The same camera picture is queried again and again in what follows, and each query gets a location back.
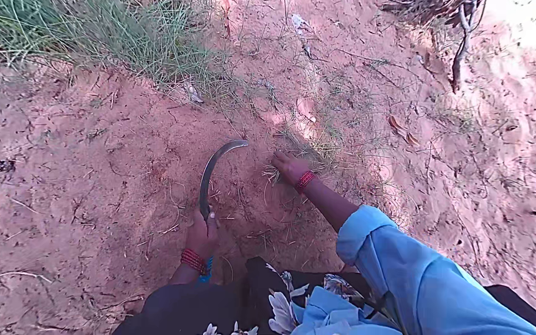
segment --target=ground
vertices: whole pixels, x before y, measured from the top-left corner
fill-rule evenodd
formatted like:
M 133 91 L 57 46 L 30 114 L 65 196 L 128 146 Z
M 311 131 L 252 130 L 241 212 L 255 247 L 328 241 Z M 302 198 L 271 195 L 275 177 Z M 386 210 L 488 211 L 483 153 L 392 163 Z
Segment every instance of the ground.
M 210 190 L 217 283 L 258 255 L 341 268 L 328 223 L 264 173 L 273 150 L 310 145 L 327 185 L 536 308 L 536 2 L 489 2 L 457 94 L 459 30 L 371 0 L 220 5 L 228 104 L 121 70 L 0 67 L 0 334 L 106 334 L 141 308 L 179 263 L 208 158 L 237 138 Z

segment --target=hand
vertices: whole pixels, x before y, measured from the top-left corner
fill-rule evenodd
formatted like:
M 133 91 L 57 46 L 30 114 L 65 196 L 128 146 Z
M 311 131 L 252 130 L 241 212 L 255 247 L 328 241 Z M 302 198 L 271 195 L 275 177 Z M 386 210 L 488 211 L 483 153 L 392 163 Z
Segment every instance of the hand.
M 274 152 L 272 165 L 276 166 L 278 171 L 280 171 L 287 184 L 293 187 L 301 179 L 303 173 L 309 171 L 309 164 L 306 160 L 280 151 Z
M 194 224 L 188 228 L 185 247 L 193 250 L 205 261 L 214 254 L 219 246 L 218 219 L 210 207 L 208 221 L 204 221 L 199 208 L 194 210 Z

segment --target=dry grass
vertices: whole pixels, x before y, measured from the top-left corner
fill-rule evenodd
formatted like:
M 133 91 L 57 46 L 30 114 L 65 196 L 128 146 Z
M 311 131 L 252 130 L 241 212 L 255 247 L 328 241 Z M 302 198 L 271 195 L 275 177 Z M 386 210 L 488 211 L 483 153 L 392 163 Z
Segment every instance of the dry grass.
M 152 79 L 160 91 L 187 81 L 212 92 L 230 79 L 211 70 L 220 55 L 197 41 L 206 7 L 176 0 L 145 7 L 121 0 L 0 0 L 0 63 L 122 67 Z

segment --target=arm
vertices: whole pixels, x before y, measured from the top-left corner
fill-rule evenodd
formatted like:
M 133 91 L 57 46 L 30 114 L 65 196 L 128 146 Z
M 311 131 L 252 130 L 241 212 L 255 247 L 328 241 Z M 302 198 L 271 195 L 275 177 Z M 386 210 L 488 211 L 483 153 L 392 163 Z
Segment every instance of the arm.
M 292 154 L 275 152 L 272 160 L 289 185 L 295 185 L 303 173 L 309 171 L 306 160 L 295 158 Z M 346 219 L 358 208 L 340 194 L 325 186 L 317 177 L 312 179 L 303 190 L 311 203 L 322 213 L 336 232 L 342 227 Z
M 275 156 L 273 164 L 291 185 L 308 170 L 293 156 Z M 359 269 L 375 298 L 394 295 L 386 309 L 409 334 L 536 334 L 454 262 L 399 231 L 379 209 L 358 208 L 318 180 L 304 193 L 339 233 L 339 257 Z
M 218 223 L 214 212 L 204 221 L 199 209 L 194 210 L 194 223 L 188 228 L 185 248 L 193 250 L 208 262 L 219 245 Z M 188 284 L 199 277 L 199 272 L 186 263 L 181 263 L 168 281 L 171 285 Z
M 168 281 L 169 285 L 189 284 L 199 277 L 199 272 L 191 266 L 181 263 Z

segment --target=light blue sleeve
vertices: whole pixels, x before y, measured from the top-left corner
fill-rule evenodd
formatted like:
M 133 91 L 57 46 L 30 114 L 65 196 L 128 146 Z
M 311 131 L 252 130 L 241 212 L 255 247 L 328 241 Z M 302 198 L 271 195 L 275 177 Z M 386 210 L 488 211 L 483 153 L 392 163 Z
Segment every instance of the light blue sleeve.
M 536 334 L 450 259 L 399 231 L 379 209 L 361 206 L 340 229 L 339 257 L 355 265 L 374 296 L 411 335 Z

